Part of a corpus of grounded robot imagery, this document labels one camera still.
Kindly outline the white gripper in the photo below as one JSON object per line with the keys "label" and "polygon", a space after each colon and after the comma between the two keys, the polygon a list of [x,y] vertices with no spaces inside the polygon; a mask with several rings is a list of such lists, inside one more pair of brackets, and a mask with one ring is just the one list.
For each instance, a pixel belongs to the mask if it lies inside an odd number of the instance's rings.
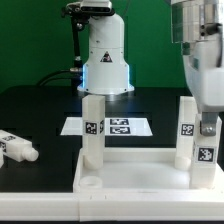
{"label": "white gripper", "polygon": [[182,44],[186,83],[199,112],[203,112],[203,136],[216,135],[217,113],[224,112],[224,53],[221,67],[217,66],[219,55],[220,42],[217,37]]}

